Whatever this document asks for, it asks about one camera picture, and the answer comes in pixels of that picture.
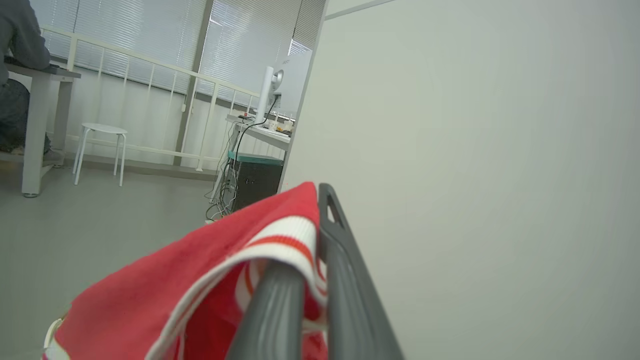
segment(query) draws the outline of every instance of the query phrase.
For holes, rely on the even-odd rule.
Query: gray floor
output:
[[[89,285],[204,224],[211,183],[52,169],[25,199],[0,168],[0,359],[37,359],[49,324]]]

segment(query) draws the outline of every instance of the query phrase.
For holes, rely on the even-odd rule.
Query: jeans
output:
[[[0,151],[12,152],[24,146],[28,113],[29,90],[13,79],[0,85]],[[44,152],[50,148],[51,141],[45,136]]]

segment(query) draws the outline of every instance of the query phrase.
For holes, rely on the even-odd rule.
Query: person's arm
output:
[[[28,0],[12,0],[17,7],[15,32],[10,49],[13,57],[32,69],[44,69],[49,66],[51,57],[49,50],[44,46],[44,38],[40,36],[40,26],[36,19],[36,13],[31,8]]]

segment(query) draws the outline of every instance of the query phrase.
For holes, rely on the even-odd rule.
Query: person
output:
[[[36,70],[49,66],[49,50],[40,36],[40,26],[29,0],[0,0],[0,57],[8,51],[21,65]],[[29,91],[0,63],[0,151],[24,148],[29,111]],[[51,149],[45,137],[45,155]]]

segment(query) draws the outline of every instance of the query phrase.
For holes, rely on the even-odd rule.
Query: desk surface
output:
[[[240,119],[239,117],[235,117],[233,115],[227,115],[227,121],[230,122],[234,122],[234,121],[242,121],[242,119]],[[247,127],[248,124],[238,124],[241,127]],[[257,138],[258,140],[262,140],[266,143],[269,143],[273,146],[279,147],[285,151],[288,150],[289,148],[289,142],[291,142],[291,138],[288,137],[285,134],[280,134],[276,131],[271,131],[268,129],[264,129],[261,126],[253,126],[251,127],[249,130],[246,131],[246,133],[248,135],[251,135],[255,138]]]
[[[78,73],[78,72],[72,72],[63,68],[59,68],[59,67],[47,67],[46,69],[43,70],[35,70],[35,69],[31,69],[28,67],[23,67],[20,65],[16,65],[13,63],[4,63],[4,66],[6,66],[7,70],[11,71],[11,72],[16,72],[18,74],[23,74],[23,75],[27,75],[30,76],[31,74],[29,74],[30,72],[43,72],[45,74],[51,74],[51,75],[58,75],[58,76],[66,76],[68,78],[76,78],[79,79],[82,77],[82,74]]]

